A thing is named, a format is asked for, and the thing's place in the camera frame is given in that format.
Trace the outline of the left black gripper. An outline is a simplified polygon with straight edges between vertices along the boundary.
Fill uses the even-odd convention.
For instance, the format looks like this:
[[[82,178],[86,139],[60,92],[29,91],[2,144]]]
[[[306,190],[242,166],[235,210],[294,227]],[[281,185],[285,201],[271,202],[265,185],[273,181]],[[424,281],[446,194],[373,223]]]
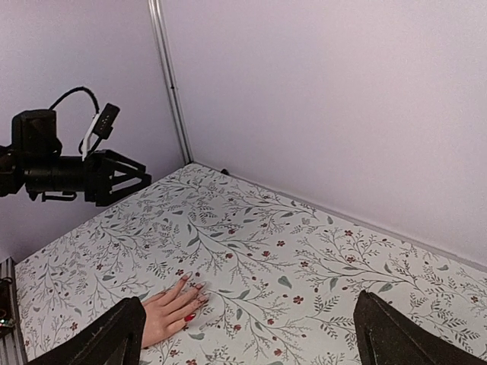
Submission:
[[[111,176],[111,168],[124,174]],[[108,206],[151,183],[152,177],[146,173],[145,165],[115,151],[95,151],[84,160],[84,200],[96,206]]]

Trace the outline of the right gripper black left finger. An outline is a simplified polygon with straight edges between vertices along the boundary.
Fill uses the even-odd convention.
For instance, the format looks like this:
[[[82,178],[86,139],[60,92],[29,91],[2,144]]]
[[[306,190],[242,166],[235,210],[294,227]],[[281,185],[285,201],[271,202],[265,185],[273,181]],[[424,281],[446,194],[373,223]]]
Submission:
[[[75,337],[31,364],[138,364],[146,314],[137,297],[124,298]]]

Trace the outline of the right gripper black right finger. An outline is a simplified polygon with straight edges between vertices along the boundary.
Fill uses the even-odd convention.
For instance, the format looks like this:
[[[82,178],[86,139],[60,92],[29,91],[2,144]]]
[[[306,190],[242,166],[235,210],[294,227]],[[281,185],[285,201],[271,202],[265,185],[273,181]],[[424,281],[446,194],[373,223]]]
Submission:
[[[425,331],[378,295],[363,290],[353,312],[363,364],[485,364]]]

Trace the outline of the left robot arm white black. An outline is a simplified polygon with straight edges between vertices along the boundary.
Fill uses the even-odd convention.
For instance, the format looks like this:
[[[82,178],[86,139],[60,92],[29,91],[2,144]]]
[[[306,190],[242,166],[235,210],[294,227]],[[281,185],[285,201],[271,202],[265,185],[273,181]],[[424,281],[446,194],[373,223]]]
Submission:
[[[1,196],[25,188],[31,200],[74,201],[78,194],[107,207],[152,183],[146,167],[112,150],[63,156],[56,111],[26,110],[12,119],[12,142],[1,147]]]

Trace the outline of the person's hand on table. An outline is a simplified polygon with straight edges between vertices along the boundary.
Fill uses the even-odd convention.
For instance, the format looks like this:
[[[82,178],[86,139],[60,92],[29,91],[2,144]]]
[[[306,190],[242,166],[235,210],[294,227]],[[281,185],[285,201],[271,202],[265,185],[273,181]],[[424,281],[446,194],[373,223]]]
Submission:
[[[142,303],[145,310],[145,326],[142,349],[171,338],[196,317],[200,307],[208,302],[202,291],[206,283],[188,286],[191,275],[184,275],[172,288],[163,290]]]

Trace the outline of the floral patterned table cloth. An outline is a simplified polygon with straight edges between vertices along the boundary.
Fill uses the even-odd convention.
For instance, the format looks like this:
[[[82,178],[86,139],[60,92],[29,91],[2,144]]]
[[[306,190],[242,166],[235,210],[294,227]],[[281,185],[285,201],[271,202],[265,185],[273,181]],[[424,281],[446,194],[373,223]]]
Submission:
[[[15,268],[29,359],[125,297],[184,275],[210,301],[143,364],[357,364],[353,310],[376,293],[486,357],[486,275],[198,164],[183,167]]]

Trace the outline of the left aluminium frame post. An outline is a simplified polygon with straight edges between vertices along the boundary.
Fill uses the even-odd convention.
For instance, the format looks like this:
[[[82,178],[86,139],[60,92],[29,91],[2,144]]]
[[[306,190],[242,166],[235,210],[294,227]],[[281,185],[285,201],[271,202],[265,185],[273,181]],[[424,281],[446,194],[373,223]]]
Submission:
[[[167,90],[168,101],[170,104],[170,111],[176,129],[178,144],[180,146],[180,151],[183,156],[183,162],[185,164],[189,164],[193,162],[193,153],[191,151],[191,146],[189,143],[189,136],[183,117],[183,109],[180,102],[176,75],[171,59],[169,39],[166,24],[164,21],[162,1],[148,0],[148,7],[156,42],[156,48],[158,51],[158,58],[161,64],[161,69],[164,76],[164,84]]]

